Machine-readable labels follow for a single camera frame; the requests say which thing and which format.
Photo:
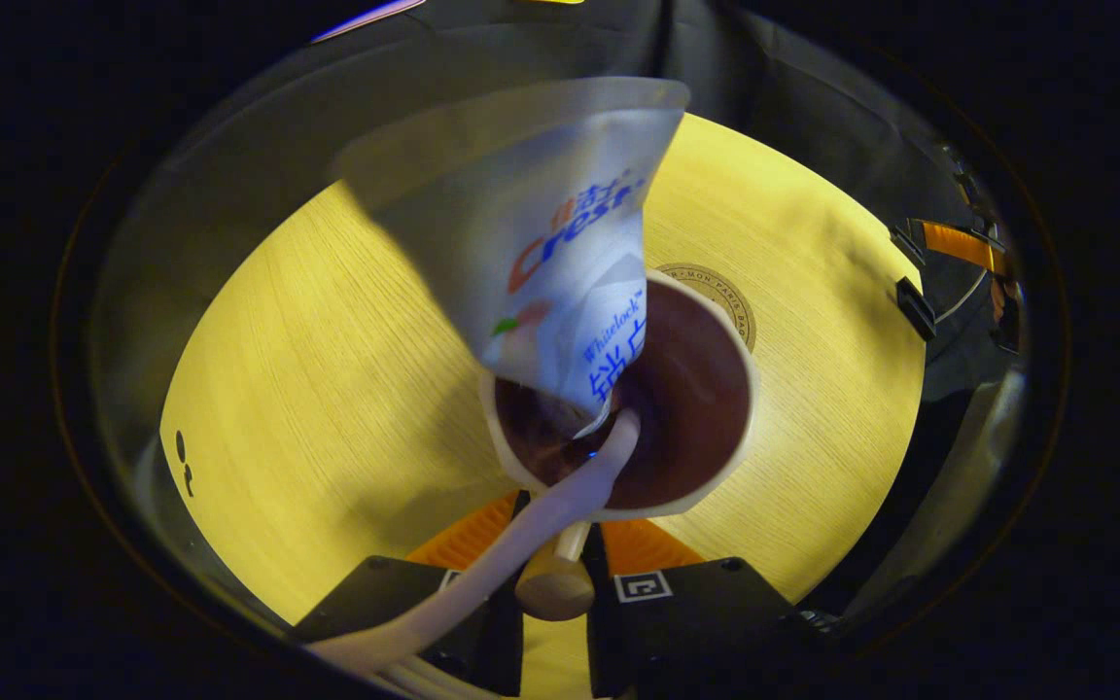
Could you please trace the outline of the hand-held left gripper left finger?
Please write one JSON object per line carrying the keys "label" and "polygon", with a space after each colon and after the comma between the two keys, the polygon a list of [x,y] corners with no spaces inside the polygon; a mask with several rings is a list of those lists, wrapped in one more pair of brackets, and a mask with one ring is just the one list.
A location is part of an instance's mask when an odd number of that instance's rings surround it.
{"label": "hand-held left gripper left finger", "polygon": [[[404,559],[368,556],[293,625],[292,641],[314,643],[388,623],[452,584],[528,504],[514,491],[459,519]],[[458,681],[516,697],[523,681],[524,620],[511,575],[454,629],[422,651]]]}

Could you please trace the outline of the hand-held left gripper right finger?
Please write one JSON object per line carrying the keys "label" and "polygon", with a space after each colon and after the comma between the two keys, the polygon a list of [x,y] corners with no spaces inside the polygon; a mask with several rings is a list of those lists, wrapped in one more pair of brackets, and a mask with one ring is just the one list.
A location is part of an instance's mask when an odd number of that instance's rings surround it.
{"label": "hand-held left gripper right finger", "polygon": [[805,617],[739,557],[618,575],[606,523],[591,528],[581,561],[595,590],[586,616],[595,697],[750,697],[803,664]]}

